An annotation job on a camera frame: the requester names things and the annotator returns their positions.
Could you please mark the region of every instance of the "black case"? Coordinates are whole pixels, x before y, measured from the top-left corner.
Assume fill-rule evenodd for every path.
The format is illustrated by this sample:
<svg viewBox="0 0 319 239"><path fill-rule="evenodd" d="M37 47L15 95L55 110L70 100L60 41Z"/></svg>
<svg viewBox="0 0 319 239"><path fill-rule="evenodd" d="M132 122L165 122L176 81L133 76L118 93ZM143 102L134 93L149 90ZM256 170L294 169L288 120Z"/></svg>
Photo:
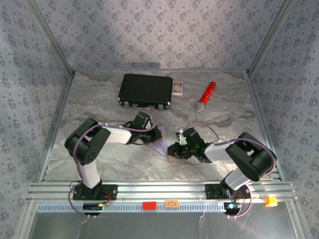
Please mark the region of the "black case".
<svg viewBox="0 0 319 239"><path fill-rule="evenodd" d="M125 107L169 109L172 88L171 77L125 74L118 101Z"/></svg>

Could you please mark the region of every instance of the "marble surface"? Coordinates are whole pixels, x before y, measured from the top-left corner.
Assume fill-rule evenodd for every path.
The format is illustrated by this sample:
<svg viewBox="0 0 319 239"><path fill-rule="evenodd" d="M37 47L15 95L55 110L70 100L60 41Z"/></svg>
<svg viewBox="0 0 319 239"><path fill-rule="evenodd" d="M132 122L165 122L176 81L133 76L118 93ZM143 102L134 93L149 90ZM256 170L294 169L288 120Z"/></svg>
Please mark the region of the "marble surface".
<svg viewBox="0 0 319 239"><path fill-rule="evenodd" d="M165 125L167 144L176 141L175 133L190 122L212 126L222 139L230 139L246 131L261 140L253 105L241 73L139 72L170 76L183 82L183 95L172 96L171 109L158 111L159 125ZM133 120L137 109L125 108L117 102L124 73L77 73L73 80L56 137L45 180L79 179L73 159L64 148L66 138L88 117L98 122L121 125ZM210 81L217 86L204 111L195 105ZM215 140L209 129L195 127L206 141ZM191 158L190 163L197 163ZM236 168L231 160L191 166L183 159L161 156L147 145L106 144L97 158L102 180L220 180Z"/></svg>

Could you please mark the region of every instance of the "red object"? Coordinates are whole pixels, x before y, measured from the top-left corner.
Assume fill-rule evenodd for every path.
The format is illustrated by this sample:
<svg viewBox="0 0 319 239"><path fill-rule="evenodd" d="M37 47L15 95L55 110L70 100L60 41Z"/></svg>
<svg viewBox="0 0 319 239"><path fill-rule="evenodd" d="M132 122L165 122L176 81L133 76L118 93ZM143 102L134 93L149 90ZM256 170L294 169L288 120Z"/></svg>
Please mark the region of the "red object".
<svg viewBox="0 0 319 239"><path fill-rule="evenodd" d="M210 82L209 85L207 86L204 94L202 95L202 97L200 98L199 102L202 102L204 105L207 103L210 95L213 93L214 89L216 87L216 83L215 82Z"/></svg>
<svg viewBox="0 0 319 239"><path fill-rule="evenodd" d="M143 202L143 210L156 210L157 208L157 202Z"/></svg>

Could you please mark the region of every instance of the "patterned wallpaper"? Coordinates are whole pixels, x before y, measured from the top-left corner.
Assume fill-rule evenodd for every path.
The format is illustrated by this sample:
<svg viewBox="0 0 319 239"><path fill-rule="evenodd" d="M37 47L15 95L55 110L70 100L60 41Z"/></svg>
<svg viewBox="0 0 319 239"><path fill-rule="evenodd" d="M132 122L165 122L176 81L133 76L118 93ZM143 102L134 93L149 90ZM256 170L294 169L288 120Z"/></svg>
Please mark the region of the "patterned wallpaper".
<svg viewBox="0 0 319 239"><path fill-rule="evenodd" d="M38 0L76 71L247 69L282 0Z"/></svg>
<svg viewBox="0 0 319 239"><path fill-rule="evenodd" d="M0 238L11 239L70 76L22 0L0 1L0 8Z"/></svg>
<svg viewBox="0 0 319 239"><path fill-rule="evenodd" d="M319 2L298 0L257 69L258 88L287 180L319 238Z"/></svg>

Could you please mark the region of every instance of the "metal rail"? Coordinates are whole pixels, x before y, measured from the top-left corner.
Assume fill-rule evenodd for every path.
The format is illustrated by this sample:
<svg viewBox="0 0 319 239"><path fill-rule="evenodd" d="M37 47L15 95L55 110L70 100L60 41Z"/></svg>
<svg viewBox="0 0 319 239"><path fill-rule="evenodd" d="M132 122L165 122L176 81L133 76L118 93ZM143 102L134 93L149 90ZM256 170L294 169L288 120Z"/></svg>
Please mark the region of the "metal rail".
<svg viewBox="0 0 319 239"><path fill-rule="evenodd" d="M270 138L270 134L268 131L268 128L266 126L266 121L265 121L265 115L262 112L262 107L261 107L261 103L260 103L260 99L257 97L256 94L256 88L255 85L252 82L252 79L249 76L245 77L246 79L246 83L247 83L247 89L248 92L251 96L252 99L252 103L254 105L254 110L256 113L256 119L258 122L258 125L261 129L261 132L263 134L263 139L264 139L264 143L265 145L271 149L276 155L276 149L273 147L271 138ZM280 159L277 161L277 173L279 174L279 178L284 181L285 180L285 176L283 173L283 170L281 169L280 166ZM310 230L309 227L307 225L306 222L306 218L301 210L301 206L299 202L286 202L287 205L287 209L288 209L288 213L289 213L289 217L291 219L291 223L293 225L294 231L296 233L296 237L297 238L311 238L310 235Z"/></svg>
<svg viewBox="0 0 319 239"><path fill-rule="evenodd" d="M116 202L164 202L165 200L180 200L181 202L230 202L230 200L206 200L204 185L218 183L219 181L104 182L104 184L118 185ZM68 192L70 191L69 184L69 182L31 184L27 201L37 203L66 202ZM278 202L296 201L298 199L292 182L264 180L252 183L250 188L253 203L262 203L268 197L276 197Z"/></svg>
<svg viewBox="0 0 319 239"><path fill-rule="evenodd" d="M82 204L74 204L75 208L82 210ZM74 212L68 203L38 203L37 213L72 213ZM142 203L124 203L112 202L106 205L102 210L96 211L99 213L225 213L224 203L222 202L181 202L176 208L165 207L164 203L157 203L154 210L143 210Z"/></svg>

